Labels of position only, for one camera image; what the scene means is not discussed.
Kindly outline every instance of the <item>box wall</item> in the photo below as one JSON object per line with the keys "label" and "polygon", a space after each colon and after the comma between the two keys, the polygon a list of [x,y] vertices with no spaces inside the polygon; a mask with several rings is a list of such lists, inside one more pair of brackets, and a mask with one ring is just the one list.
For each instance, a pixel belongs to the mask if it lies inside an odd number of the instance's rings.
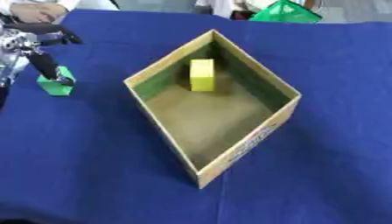
{"label": "box wall", "polygon": [[264,140],[274,130],[278,129],[290,117],[298,104],[300,96],[288,103],[284,108],[280,109],[270,119],[257,127],[249,135],[245,136],[239,143],[227,150],[216,158],[211,164],[203,168],[198,173],[199,188],[205,187],[209,182],[223,173],[237,160],[245,156],[251,149],[255,148],[262,140]]}

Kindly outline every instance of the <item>yellow cube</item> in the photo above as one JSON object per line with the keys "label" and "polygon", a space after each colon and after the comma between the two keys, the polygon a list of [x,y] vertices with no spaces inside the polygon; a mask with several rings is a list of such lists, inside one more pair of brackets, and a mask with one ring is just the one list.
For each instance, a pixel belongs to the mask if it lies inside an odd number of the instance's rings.
{"label": "yellow cube", "polygon": [[214,91],[214,60],[191,60],[191,90]]}

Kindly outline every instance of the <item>green object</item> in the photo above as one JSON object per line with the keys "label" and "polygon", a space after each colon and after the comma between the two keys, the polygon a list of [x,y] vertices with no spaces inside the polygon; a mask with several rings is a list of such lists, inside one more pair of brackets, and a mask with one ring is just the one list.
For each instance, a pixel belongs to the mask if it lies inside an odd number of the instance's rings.
{"label": "green object", "polygon": [[[61,71],[62,75],[72,79],[76,82],[74,76],[69,72],[69,70],[65,66],[59,66],[58,69]],[[38,77],[37,83],[49,94],[49,95],[70,95],[71,91],[74,87],[68,87],[61,85],[55,81],[48,80],[42,74]]]}
{"label": "green object", "polygon": [[322,17],[290,0],[278,0],[267,9],[259,11],[250,21],[316,23]]}

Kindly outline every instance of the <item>person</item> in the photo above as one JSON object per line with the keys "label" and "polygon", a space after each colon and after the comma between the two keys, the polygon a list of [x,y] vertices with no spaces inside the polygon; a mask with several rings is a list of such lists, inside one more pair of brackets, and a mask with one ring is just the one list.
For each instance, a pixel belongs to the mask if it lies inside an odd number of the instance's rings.
{"label": "person", "polygon": [[110,0],[0,0],[0,14],[24,23],[53,23],[75,8],[118,10]]}

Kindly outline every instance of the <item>cardboard box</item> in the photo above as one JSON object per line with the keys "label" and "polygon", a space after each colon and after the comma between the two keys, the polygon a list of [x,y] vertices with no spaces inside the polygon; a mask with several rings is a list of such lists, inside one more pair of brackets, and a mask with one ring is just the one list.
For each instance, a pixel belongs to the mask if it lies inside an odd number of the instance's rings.
{"label": "cardboard box", "polygon": [[[191,91],[190,62],[196,59],[214,59],[213,92]],[[199,188],[281,126],[301,98],[214,30],[124,82]]]}

